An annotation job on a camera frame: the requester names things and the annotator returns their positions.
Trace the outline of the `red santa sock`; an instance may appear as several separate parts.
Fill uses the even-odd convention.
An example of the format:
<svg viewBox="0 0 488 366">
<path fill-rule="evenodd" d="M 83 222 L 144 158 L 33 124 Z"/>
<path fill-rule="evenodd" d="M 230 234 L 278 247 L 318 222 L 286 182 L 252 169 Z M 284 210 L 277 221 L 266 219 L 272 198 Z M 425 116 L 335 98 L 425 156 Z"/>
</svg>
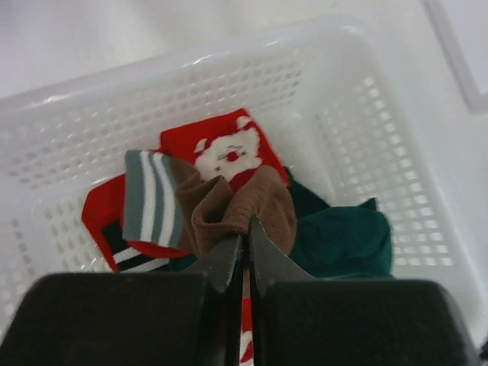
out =
<svg viewBox="0 0 488 366">
<path fill-rule="evenodd" d="M 243 109 L 165 130 L 158 149 L 147 150 L 181 159 L 204 180 L 223 176 L 234 191 L 263 165 L 276 169 L 289 186 L 287 172 L 252 116 Z M 174 258 L 195 255 L 180 249 L 141 247 L 123 238 L 125 171 L 93 188 L 82 209 L 82 222 L 109 267 L 115 272 L 157 271 Z"/>
<path fill-rule="evenodd" d="M 242 313 L 239 346 L 239 366 L 254 365 L 254 351 L 252 343 L 252 309 L 250 298 L 249 269 L 244 269 L 242 285 Z"/>
</svg>

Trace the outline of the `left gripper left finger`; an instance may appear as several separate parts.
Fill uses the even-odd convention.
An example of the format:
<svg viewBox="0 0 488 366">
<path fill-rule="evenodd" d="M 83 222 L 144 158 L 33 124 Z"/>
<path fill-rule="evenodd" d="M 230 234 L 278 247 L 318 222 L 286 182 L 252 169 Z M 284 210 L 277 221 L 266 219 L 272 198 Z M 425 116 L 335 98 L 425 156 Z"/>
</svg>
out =
<svg viewBox="0 0 488 366">
<path fill-rule="evenodd" d="M 37 280 L 1 344 L 3 365 L 236 365 L 241 236 L 182 272 Z"/>
</svg>

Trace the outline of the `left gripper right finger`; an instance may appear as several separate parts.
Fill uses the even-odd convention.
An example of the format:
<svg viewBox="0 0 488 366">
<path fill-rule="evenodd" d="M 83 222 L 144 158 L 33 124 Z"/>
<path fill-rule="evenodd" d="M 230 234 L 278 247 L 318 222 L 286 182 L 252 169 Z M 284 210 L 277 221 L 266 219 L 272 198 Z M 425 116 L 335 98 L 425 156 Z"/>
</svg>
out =
<svg viewBox="0 0 488 366">
<path fill-rule="evenodd" d="M 248 243 L 255 364 L 481 364 L 458 305 L 440 284 L 314 278 L 257 219 Z"/>
</svg>

